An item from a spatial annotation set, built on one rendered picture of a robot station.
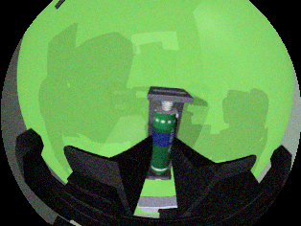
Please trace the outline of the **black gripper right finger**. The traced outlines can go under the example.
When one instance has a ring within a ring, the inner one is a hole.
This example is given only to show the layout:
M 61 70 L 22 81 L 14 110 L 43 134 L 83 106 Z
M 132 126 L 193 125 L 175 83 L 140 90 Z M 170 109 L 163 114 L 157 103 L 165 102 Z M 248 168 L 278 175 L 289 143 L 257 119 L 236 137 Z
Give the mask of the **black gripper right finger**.
M 241 174 L 241 171 L 251 170 L 255 160 L 255 155 L 247 155 L 229 162 L 212 162 L 174 137 L 171 167 L 174 171 L 178 217 L 192 216 L 192 209 L 199 205 L 217 182 Z

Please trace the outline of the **green cylinder with blue band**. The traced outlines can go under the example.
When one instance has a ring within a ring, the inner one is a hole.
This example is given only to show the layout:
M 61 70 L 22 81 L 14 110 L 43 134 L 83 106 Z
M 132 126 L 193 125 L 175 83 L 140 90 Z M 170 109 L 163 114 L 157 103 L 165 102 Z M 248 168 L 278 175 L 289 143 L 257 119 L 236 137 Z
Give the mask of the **green cylinder with blue band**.
M 151 120 L 153 144 L 151 144 L 150 159 L 150 170 L 153 173 L 163 174 L 169 170 L 176 129 L 176 113 L 157 113 L 157 108 L 153 109 L 153 120 Z

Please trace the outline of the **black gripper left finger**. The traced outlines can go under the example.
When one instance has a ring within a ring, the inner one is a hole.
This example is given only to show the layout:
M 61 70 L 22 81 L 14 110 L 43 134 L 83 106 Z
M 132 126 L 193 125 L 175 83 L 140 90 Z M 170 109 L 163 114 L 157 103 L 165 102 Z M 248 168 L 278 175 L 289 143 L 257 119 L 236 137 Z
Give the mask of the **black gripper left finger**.
M 64 154 L 72 170 L 115 187 L 127 214 L 134 215 L 136 203 L 146 183 L 144 179 L 151 166 L 151 144 L 153 140 L 150 136 L 111 158 L 72 145 L 64 148 Z

